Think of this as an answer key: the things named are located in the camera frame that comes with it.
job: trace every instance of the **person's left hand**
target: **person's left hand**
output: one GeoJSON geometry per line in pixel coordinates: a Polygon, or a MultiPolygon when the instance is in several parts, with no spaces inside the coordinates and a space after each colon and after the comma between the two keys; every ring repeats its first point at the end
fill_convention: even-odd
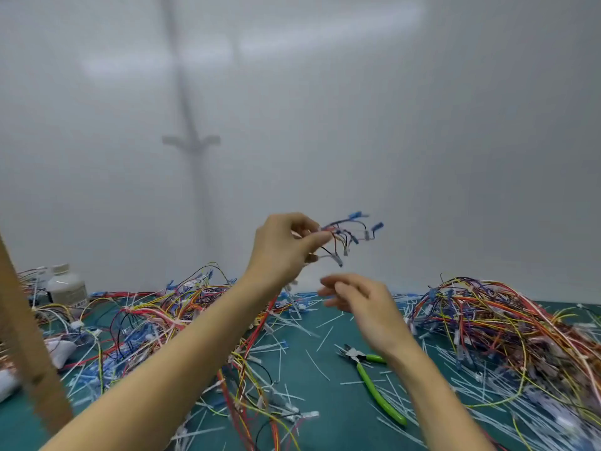
{"type": "Polygon", "coordinates": [[[282,288],[305,263],[317,261],[312,253],[332,239],[332,233],[319,229],[317,222],[299,212],[270,215],[257,229],[245,275],[258,275],[282,288]]]}

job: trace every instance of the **wall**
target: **wall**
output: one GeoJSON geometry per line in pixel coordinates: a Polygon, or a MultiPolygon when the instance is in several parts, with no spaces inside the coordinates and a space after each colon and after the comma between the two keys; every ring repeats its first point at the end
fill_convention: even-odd
{"type": "Polygon", "coordinates": [[[270,212],[362,210],[386,227],[345,268],[391,288],[599,301],[597,0],[177,2],[229,271],[270,212]]]}
{"type": "Polygon", "coordinates": [[[212,257],[194,159],[161,141],[183,127],[157,0],[0,0],[0,63],[0,230],[18,269],[70,262],[90,290],[139,290],[212,257]]]}

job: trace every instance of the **wooden beam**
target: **wooden beam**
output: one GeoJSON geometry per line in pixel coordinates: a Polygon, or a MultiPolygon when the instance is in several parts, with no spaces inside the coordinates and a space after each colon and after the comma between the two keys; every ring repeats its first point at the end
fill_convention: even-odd
{"type": "Polygon", "coordinates": [[[73,412],[19,277],[0,237],[0,339],[8,348],[34,411],[51,435],[71,421],[73,412]]]}

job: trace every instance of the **pliers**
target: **pliers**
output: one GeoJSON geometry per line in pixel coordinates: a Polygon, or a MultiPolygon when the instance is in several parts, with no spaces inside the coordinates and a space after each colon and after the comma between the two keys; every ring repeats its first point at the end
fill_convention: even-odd
{"type": "Polygon", "coordinates": [[[386,399],[384,399],[384,397],[382,397],[382,395],[376,389],[376,386],[374,385],[372,379],[369,377],[369,375],[367,375],[367,372],[361,364],[361,362],[366,361],[371,363],[386,364],[384,358],[375,354],[366,355],[361,351],[352,348],[350,345],[344,345],[344,348],[340,348],[338,345],[336,345],[336,347],[338,348],[338,356],[342,356],[343,358],[352,360],[355,363],[357,363],[357,371],[359,372],[361,379],[365,383],[365,386],[367,386],[367,390],[370,392],[370,394],[372,395],[376,403],[380,406],[380,408],[383,409],[388,414],[388,416],[394,419],[397,423],[401,424],[402,426],[406,426],[407,419],[403,415],[401,415],[396,408],[390,405],[386,401],[386,399]]]}

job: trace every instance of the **hand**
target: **hand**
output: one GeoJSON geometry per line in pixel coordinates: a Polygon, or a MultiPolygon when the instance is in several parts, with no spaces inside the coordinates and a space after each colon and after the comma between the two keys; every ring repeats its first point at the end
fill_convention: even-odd
{"type": "Polygon", "coordinates": [[[399,349],[415,345],[384,283],[356,273],[339,273],[322,278],[321,284],[318,295],[336,296],[324,301],[324,305],[352,312],[364,339],[380,355],[397,355],[399,349]]]}
{"type": "Polygon", "coordinates": [[[257,229],[246,274],[266,278],[274,287],[284,287],[298,276],[305,263],[317,261],[312,253],[332,239],[332,233],[319,229],[318,223],[302,213],[270,215],[257,229]]]}

